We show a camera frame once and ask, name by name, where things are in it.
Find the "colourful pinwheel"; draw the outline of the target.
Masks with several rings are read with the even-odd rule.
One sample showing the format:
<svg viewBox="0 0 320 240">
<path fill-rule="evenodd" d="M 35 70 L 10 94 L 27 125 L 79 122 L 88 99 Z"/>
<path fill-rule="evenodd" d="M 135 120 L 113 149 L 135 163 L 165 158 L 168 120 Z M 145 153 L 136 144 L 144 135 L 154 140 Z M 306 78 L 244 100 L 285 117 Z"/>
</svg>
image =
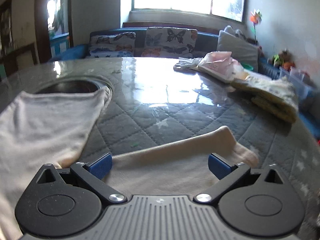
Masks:
<svg viewBox="0 0 320 240">
<path fill-rule="evenodd" d="M 257 36 L 256 36 L 256 26 L 262 22 L 262 13 L 259 9 L 253 10 L 249 17 L 250 22 L 253 24 L 253 33 L 254 33 L 254 41 L 257 43 Z"/>
</svg>

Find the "crumpled clear plastic bag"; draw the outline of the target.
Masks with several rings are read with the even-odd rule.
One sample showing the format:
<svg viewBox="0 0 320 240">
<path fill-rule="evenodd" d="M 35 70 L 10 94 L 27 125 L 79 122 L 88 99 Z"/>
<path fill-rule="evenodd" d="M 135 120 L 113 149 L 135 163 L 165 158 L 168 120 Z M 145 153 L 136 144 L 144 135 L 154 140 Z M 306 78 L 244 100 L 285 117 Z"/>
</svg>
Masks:
<svg viewBox="0 0 320 240">
<path fill-rule="evenodd" d="M 186 72 L 190 70 L 197 71 L 198 70 L 197 66 L 199 65 L 201 60 L 202 60 L 201 57 L 196 57 L 196 58 L 179 57 L 178 63 L 176 63 L 173 66 L 173 69 L 174 71 L 178 71 L 178 72 Z"/>
</svg>

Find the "cream white garment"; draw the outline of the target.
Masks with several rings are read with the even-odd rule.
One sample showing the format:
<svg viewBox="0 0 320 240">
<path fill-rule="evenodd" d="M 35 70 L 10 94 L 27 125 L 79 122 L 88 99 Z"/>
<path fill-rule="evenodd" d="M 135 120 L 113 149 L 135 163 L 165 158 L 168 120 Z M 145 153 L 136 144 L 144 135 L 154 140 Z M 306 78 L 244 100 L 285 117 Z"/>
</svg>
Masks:
<svg viewBox="0 0 320 240">
<path fill-rule="evenodd" d="M 14 209 L 38 169 L 67 168 L 81 155 L 112 93 L 20 92 L 1 113 L 1 239 L 18 239 Z M 215 184 L 207 168 L 217 153 L 256 167 L 258 156 L 238 143 L 227 126 L 193 138 L 116 156 L 107 182 L 126 195 L 195 194 Z"/>
</svg>

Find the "butterfly print cushion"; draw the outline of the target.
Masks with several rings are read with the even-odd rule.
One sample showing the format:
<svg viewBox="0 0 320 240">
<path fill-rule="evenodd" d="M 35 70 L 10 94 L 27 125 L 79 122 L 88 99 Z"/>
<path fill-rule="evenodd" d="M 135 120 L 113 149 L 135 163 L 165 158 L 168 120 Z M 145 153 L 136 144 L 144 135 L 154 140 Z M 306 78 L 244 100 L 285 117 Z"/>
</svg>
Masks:
<svg viewBox="0 0 320 240">
<path fill-rule="evenodd" d="M 150 27 L 146 30 L 142 57 L 193 58 L 196 29 Z"/>
<path fill-rule="evenodd" d="M 134 32 L 95 35 L 90 38 L 87 57 L 133 57 L 135 41 L 136 33 Z"/>
</svg>

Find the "green plastic bowl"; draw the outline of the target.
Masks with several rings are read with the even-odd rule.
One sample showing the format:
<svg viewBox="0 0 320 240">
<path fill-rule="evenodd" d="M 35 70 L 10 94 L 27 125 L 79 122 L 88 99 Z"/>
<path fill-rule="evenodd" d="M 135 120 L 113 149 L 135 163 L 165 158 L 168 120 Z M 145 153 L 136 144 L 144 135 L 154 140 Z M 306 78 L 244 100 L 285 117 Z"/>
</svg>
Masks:
<svg viewBox="0 0 320 240">
<path fill-rule="evenodd" d="M 250 70 L 250 71 L 253 71 L 253 70 L 254 70 L 254 67 L 251 66 L 250 64 L 242 63 L 241 65 L 242 65 L 243 68 L 246 69 L 246 70 Z"/>
</svg>

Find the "folded yellow floral cloth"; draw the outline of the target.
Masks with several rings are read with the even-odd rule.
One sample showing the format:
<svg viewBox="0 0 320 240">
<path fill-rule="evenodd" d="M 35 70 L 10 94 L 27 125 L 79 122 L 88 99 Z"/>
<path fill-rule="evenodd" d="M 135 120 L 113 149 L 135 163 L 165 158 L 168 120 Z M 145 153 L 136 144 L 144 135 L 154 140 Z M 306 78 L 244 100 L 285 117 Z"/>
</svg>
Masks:
<svg viewBox="0 0 320 240">
<path fill-rule="evenodd" d="M 266 80 L 253 76 L 234 79 L 231 86 L 253 94 L 251 101 L 281 120 L 293 124 L 298 118 L 298 96 L 287 78 Z"/>
</svg>

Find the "grey plain pillow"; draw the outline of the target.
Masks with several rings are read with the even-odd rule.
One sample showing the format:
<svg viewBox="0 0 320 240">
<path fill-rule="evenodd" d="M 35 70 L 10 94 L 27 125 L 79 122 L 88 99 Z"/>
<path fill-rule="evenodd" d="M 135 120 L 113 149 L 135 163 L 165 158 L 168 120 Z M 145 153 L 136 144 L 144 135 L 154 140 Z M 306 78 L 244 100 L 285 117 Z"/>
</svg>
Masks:
<svg viewBox="0 0 320 240">
<path fill-rule="evenodd" d="M 231 52 L 232 58 L 251 65 L 253 71 L 258 72 L 258 48 L 243 39 L 220 30 L 216 50 Z"/>
</svg>

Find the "plush teddy bear toy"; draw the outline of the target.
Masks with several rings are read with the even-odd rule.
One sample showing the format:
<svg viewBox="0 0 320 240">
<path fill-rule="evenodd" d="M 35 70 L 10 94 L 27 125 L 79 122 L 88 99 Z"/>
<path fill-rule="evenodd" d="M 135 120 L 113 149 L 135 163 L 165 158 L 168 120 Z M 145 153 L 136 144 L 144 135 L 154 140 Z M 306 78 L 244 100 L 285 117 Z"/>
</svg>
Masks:
<svg viewBox="0 0 320 240">
<path fill-rule="evenodd" d="M 279 54 L 272 57 L 271 64 L 276 68 L 283 68 L 290 72 L 295 68 L 295 63 L 291 60 L 291 54 L 288 50 L 282 50 Z"/>
</svg>

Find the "folded pink white clothes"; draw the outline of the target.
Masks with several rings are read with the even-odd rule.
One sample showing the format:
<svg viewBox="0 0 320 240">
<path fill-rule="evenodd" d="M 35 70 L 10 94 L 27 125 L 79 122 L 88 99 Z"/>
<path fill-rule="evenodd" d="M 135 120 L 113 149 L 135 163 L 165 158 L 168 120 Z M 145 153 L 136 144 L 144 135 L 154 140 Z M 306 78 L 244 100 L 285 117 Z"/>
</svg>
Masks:
<svg viewBox="0 0 320 240">
<path fill-rule="evenodd" d="M 223 83 L 231 83 L 234 79 L 245 80 L 249 74 L 234 58 L 231 51 L 213 51 L 197 65 L 198 70 L 209 74 Z"/>
</svg>

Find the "right butterfly print cushion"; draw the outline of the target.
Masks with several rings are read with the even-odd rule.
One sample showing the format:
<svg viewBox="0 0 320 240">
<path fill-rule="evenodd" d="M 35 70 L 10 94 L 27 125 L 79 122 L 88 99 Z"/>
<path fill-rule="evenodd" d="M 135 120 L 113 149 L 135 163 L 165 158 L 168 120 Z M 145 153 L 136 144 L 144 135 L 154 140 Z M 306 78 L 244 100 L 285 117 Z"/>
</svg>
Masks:
<svg viewBox="0 0 320 240">
<path fill-rule="evenodd" d="M 150 27 L 146 30 L 142 57 L 193 58 L 196 29 Z"/>
</svg>

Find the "grey quilted star table cover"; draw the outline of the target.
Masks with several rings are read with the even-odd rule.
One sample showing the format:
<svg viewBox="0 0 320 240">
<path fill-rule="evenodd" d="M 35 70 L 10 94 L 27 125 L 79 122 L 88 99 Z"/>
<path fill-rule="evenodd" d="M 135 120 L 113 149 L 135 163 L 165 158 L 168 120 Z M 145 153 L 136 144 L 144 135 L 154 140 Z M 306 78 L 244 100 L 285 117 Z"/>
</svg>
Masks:
<svg viewBox="0 0 320 240">
<path fill-rule="evenodd" d="M 107 84 L 113 98 L 83 147 L 92 160 L 142 150 L 230 128 L 252 150 L 258 165 L 275 164 L 289 178 L 306 208 L 301 239 L 319 239 L 319 146 L 302 120 L 289 124 L 251 102 L 251 96 L 199 72 L 176 72 L 174 60 L 110 58 L 39 64 L 1 82 L 1 108 L 25 91 L 62 81 Z"/>
</svg>

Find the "left butterfly print cushion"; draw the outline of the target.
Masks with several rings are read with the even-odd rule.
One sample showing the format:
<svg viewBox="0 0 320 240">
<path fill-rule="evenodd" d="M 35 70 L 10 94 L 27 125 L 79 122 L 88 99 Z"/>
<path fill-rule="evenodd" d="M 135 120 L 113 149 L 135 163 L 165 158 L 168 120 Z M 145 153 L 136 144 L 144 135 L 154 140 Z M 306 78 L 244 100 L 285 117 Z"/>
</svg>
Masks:
<svg viewBox="0 0 320 240">
<path fill-rule="evenodd" d="M 87 57 L 133 57 L 135 41 L 136 33 L 134 32 L 95 35 L 90 38 Z"/>
</svg>

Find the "clear plastic storage box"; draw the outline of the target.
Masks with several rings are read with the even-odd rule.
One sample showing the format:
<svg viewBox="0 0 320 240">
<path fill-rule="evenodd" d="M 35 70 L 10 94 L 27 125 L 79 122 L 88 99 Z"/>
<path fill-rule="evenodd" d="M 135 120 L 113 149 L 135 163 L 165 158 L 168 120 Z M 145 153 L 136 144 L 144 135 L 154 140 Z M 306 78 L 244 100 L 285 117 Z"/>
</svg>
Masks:
<svg viewBox="0 0 320 240">
<path fill-rule="evenodd" d="M 279 78 L 286 78 L 295 87 L 296 94 L 299 101 L 303 101 L 308 97 L 314 97 L 318 89 L 306 83 L 305 75 L 299 71 L 292 70 L 288 72 L 287 70 L 280 68 Z"/>
</svg>

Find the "blue white cabinet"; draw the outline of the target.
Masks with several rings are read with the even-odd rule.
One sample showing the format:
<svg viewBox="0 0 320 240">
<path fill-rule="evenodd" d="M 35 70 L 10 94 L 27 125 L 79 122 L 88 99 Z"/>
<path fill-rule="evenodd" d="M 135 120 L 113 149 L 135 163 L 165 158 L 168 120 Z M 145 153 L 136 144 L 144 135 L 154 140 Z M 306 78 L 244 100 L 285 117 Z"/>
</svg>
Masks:
<svg viewBox="0 0 320 240">
<path fill-rule="evenodd" d="M 64 53 L 70 48 L 69 45 L 69 33 L 55 35 L 50 38 L 50 50 L 52 57 Z"/>
</svg>

